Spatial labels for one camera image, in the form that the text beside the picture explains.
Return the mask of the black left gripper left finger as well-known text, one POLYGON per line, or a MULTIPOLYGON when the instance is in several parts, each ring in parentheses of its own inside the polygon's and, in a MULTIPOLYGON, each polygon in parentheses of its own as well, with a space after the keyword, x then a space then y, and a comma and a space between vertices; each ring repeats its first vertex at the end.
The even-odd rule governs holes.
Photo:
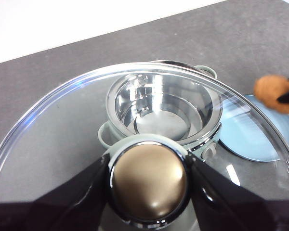
POLYGON ((0 231, 96 231, 106 204, 125 218, 114 193, 115 163, 103 155, 34 201, 0 203, 0 231))

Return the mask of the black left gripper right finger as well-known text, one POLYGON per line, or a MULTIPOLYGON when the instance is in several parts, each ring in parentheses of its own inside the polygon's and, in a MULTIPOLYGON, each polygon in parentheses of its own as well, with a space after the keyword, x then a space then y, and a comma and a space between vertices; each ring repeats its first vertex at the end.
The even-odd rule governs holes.
POLYGON ((265 200, 193 154, 185 161, 202 231, 289 231, 289 200, 265 200))

